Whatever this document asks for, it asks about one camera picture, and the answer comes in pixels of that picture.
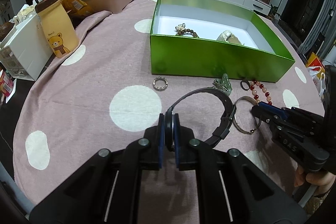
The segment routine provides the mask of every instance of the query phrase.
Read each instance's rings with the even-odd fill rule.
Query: metal bangle
[[[165,86],[157,86],[157,85],[156,85],[156,81],[158,81],[158,80],[160,80],[160,81],[164,81],[164,82],[166,83]],[[153,81],[153,87],[154,87],[154,89],[156,89],[156,90],[158,90],[158,91],[163,91],[163,90],[165,90],[165,89],[168,87],[168,81],[167,81],[167,79],[164,78],[164,77],[161,77],[161,76],[156,77],[156,78],[154,79],[154,81]]]
[[[244,88],[243,83],[246,83],[248,85],[247,89]],[[248,80],[246,80],[246,79],[243,79],[243,80],[240,81],[240,86],[243,90],[246,90],[246,91],[250,90],[250,87],[251,87],[250,82],[248,82]]]
[[[240,97],[236,102],[235,102],[235,105],[237,106],[237,103],[239,102],[239,101],[241,101],[241,100],[244,100],[244,101],[248,101],[248,102],[250,102],[252,105],[257,105],[257,103],[256,103],[256,101],[253,99],[253,98],[251,98],[251,97],[249,97],[249,96],[243,96],[243,97]],[[259,127],[260,127],[260,125],[261,125],[261,122],[262,122],[262,120],[259,118],[259,122],[258,122],[258,125],[257,125],[257,127],[256,128],[253,128],[253,129],[251,129],[250,131],[245,131],[244,129],[242,129],[238,124],[237,124],[237,121],[236,121],[236,115],[234,116],[234,119],[233,119],[233,124],[235,125],[235,127],[241,132],[241,133],[244,133],[244,134],[252,134],[254,131],[256,131]]]

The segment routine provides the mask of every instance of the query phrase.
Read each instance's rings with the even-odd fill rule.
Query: white storage box
[[[36,81],[52,55],[37,15],[16,25],[0,43],[0,61],[14,78]]]

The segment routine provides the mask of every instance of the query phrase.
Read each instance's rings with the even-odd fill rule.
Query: black drawer handle
[[[261,9],[261,10],[264,10],[264,8],[261,8],[261,7],[255,5],[255,4],[253,4],[253,6],[259,8],[259,9]]]

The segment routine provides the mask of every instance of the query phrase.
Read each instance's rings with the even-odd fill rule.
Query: green box
[[[176,36],[181,23],[200,38]],[[246,45],[216,41],[227,29]],[[158,75],[227,73],[231,79],[277,82],[295,62],[255,12],[219,0],[157,0],[150,39],[152,73]]]

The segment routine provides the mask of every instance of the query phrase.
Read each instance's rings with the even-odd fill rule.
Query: red beaded bracelet
[[[254,95],[254,100],[256,101],[256,103],[259,104],[260,100],[259,100],[259,95],[257,94],[257,91],[254,88],[254,85],[258,85],[261,88],[263,93],[265,93],[268,104],[272,105],[271,97],[269,96],[269,92],[267,91],[267,88],[265,88],[264,85],[261,84],[259,81],[254,80],[253,82],[251,82],[250,90],[252,90],[252,95]]]

